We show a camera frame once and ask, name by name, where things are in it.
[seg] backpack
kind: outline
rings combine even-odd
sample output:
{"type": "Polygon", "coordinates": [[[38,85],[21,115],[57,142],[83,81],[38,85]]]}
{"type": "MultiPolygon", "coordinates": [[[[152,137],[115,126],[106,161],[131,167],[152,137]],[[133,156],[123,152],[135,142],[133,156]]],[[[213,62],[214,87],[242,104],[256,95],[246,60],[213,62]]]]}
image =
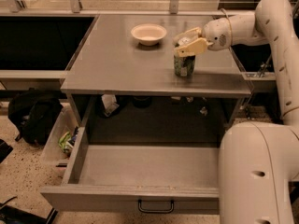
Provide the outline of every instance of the backpack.
{"type": "Polygon", "coordinates": [[[8,105],[8,118],[17,127],[16,141],[45,145],[63,106],[50,91],[29,90],[8,105]]]}

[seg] bowl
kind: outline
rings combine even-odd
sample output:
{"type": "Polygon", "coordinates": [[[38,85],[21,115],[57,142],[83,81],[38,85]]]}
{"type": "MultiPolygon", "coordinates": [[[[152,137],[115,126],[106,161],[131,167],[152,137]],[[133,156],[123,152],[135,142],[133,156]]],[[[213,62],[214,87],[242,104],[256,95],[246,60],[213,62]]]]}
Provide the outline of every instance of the bowl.
{"type": "Polygon", "coordinates": [[[157,24],[137,25],[131,31],[132,36],[144,46],[153,46],[159,43],[167,34],[163,26],[157,24]]]}

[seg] open drawer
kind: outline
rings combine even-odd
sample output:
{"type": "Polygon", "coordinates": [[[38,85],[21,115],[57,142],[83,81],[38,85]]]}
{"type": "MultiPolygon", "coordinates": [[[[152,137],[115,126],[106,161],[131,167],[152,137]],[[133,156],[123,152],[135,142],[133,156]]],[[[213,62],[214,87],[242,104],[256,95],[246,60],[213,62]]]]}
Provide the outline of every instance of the open drawer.
{"type": "Polygon", "coordinates": [[[42,195],[58,211],[218,213],[221,103],[153,97],[103,119],[92,96],[60,187],[42,195]]]}

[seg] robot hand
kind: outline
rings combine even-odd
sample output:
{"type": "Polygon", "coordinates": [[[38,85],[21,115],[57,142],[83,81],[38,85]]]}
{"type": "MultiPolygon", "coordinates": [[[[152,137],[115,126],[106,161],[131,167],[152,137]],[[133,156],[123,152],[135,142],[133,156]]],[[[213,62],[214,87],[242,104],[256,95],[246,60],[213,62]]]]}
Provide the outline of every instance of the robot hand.
{"type": "Polygon", "coordinates": [[[187,57],[201,54],[207,50],[209,43],[202,36],[200,27],[192,28],[184,33],[176,35],[173,43],[175,56],[187,57]]]}

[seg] cabinet handle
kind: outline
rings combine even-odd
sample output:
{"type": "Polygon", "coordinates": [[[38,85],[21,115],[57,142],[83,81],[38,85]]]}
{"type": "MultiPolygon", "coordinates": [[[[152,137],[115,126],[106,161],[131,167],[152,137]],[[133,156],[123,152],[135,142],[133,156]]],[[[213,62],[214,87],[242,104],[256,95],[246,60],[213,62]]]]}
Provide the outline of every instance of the cabinet handle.
{"type": "Polygon", "coordinates": [[[141,213],[148,213],[148,214],[168,214],[172,213],[175,209],[175,202],[172,200],[170,201],[170,208],[168,210],[148,210],[142,207],[142,201],[138,200],[138,209],[141,213]]]}

